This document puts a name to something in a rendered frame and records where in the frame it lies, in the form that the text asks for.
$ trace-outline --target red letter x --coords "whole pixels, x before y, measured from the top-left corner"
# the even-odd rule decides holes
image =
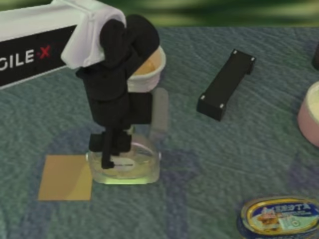
[[[47,45],[46,47],[40,47],[42,54],[40,55],[40,59],[43,59],[45,56],[49,57],[49,50],[50,50],[50,45]]]

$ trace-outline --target yellow square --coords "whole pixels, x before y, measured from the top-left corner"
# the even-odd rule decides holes
[[[47,155],[39,201],[89,201],[92,175],[85,155]]]

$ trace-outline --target black bridge-shaped object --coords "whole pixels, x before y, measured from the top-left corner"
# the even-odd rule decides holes
[[[227,103],[245,75],[250,75],[256,58],[234,49],[207,90],[200,96],[197,111],[221,121]]]

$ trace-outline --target transparent container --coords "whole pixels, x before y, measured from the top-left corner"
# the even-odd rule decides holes
[[[148,184],[154,183],[160,176],[160,153],[146,137],[132,134],[131,151],[120,156],[112,156],[115,167],[101,167],[101,152],[88,152],[92,177],[103,184]]]

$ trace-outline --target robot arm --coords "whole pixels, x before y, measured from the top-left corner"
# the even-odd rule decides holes
[[[111,156],[131,148],[125,130],[152,120],[152,94],[127,86],[160,45],[152,24],[96,0],[53,0],[0,12],[0,30],[0,88],[79,68],[93,120],[105,128],[91,136],[89,149],[102,152],[102,168],[113,168]]]

